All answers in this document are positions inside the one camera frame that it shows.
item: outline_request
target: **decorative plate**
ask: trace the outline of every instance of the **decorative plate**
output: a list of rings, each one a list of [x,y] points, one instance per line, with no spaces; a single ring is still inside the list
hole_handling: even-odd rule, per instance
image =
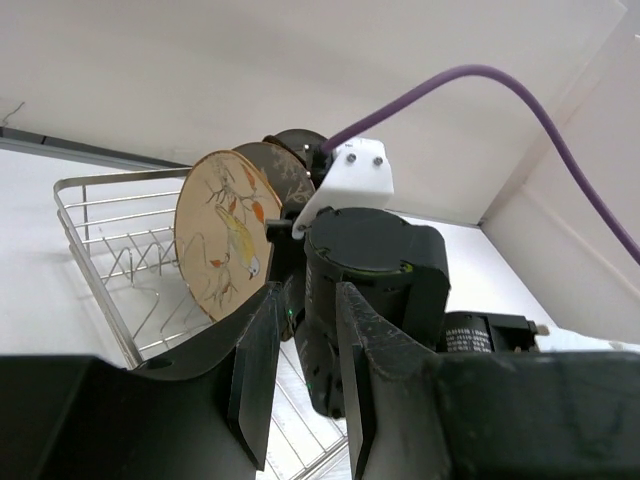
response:
[[[187,175],[176,206],[176,256],[191,294],[214,322],[264,285],[271,255],[264,223],[280,218],[281,208],[238,152],[213,152]]]
[[[292,128],[278,133],[275,137],[296,152],[302,158],[305,158],[305,145],[313,145],[323,143],[326,138],[319,133],[305,130],[304,128]],[[311,170],[311,165],[307,165],[307,170]]]
[[[285,209],[306,204],[315,188],[300,161],[279,145],[265,142],[245,143],[234,148],[266,177]]]

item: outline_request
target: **white mounting bracket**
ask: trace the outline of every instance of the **white mounting bracket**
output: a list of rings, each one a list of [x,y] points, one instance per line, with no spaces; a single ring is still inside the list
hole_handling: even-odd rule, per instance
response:
[[[304,237],[325,207],[382,209],[393,197],[393,175],[382,142],[352,138],[336,148],[333,156],[326,177],[293,224],[295,239]]]

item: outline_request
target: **cable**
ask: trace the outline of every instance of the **cable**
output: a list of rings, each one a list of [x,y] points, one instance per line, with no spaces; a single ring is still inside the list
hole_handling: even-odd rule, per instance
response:
[[[387,118],[395,115],[403,108],[411,105],[413,102],[419,100],[436,88],[441,87],[445,83],[457,80],[458,78],[469,76],[485,77],[495,80],[509,88],[529,106],[549,135],[551,142],[556,147],[556,150],[564,164],[567,166],[569,173],[574,178],[591,205],[593,205],[593,208],[596,209],[602,220],[604,220],[604,223],[607,224],[611,229],[611,232],[613,232],[622,246],[627,250],[627,252],[629,252],[629,255],[631,255],[636,263],[640,265],[640,246],[638,246],[633,238],[631,238],[631,235],[629,235],[625,228],[620,224],[611,210],[609,210],[609,207],[607,207],[602,198],[600,198],[600,195],[598,195],[593,186],[589,183],[587,177],[585,177],[584,173],[576,163],[575,158],[573,158],[573,155],[569,151],[569,147],[567,147],[567,144],[560,135],[558,128],[553,123],[553,120],[551,120],[551,117],[549,117],[540,102],[536,100],[533,94],[527,90],[522,83],[497,68],[489,67],[487,65],[461,65],[459,67],[445,70],[444,72],[439,73],[434,77],[431,77],[429,80],[421,83],[401,97],[398,97],[388,105],[385,105],[381,109],[364,117],[362,120],[359,120],[341,132],[338,132],[326,140],[320,148],[325,154],[329,154],[346,141],[360,135],[362,132],[369,130],[371,127],[374,127]]]

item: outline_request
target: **bird painting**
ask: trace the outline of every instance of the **bird painting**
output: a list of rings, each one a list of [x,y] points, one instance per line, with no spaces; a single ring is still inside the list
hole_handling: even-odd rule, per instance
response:
[[[242,268],[249,272],[249,279],[260,273],[260,261],[256,256],[253,238],[247,227],[233,213],[216,204],[215,211],[227,227],[229,247],[238,256]]]

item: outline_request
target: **wire rack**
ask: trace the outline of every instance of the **wire rack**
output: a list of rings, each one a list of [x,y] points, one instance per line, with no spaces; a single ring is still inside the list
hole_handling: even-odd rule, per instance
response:
[[[175,206],[188,168],[60,180],[58,218],[130,368],[211,325],[179,272]],[[267,465],[260,480],[349,478],[346,425],[316,414],[292,341],[278,361]]]

